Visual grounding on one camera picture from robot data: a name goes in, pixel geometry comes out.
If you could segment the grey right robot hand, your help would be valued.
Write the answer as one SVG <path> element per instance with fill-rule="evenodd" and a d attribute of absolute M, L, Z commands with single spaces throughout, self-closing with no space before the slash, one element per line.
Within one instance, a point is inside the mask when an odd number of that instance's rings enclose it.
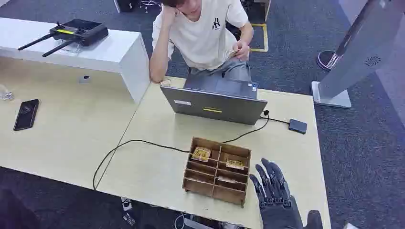
<path fill-rule="evenodd" d="M 307 224 L 302 218 L 287 181 L 280 167 L 265 158 L 255 168 L 260 176 L 249 174 L 259 203 L 264 229 L 321 229 L 322 219 L 318 210 L 310 210 Z"/>

